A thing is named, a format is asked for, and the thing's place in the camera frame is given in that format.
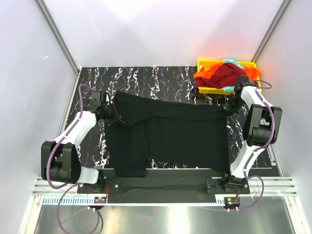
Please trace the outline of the black t shirt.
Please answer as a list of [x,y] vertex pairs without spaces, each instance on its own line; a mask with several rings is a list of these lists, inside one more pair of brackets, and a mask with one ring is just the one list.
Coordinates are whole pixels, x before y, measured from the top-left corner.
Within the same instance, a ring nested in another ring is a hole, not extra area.
[[121,122],[106,125],[109,165],[119,177],[145,176],[149,159],[224,172],[227,119],[217,105],[154,100],[117,92]]

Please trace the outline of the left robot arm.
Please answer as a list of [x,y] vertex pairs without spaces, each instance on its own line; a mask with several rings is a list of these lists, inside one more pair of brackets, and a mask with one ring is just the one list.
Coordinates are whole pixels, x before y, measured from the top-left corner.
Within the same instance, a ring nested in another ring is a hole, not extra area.
[[81,165],[78,148],[100,120],[108,124],[121,120],[109,92],[93,91],[87,104],[80,104],[74,120],[57,138],[41,146],[41,177],[53,189],[68,184],[88,184],[94,193],[105,188],[105,178],[99,169]]

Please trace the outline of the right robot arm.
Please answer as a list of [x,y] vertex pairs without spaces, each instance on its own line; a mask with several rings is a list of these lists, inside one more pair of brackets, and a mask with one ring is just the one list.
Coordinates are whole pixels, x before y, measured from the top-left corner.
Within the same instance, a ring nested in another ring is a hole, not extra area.
[[226,193],[236,193],[246,184],[249,171],[258,156],[278,137],[282,109],[270,104],[261,94],[257,80],[247,76],[236,79],[234,94],[224,105],[224,114],[237,114],[243,104],[249,108],[243,126],[243,144],[238,156],[221,179],[221,188]]

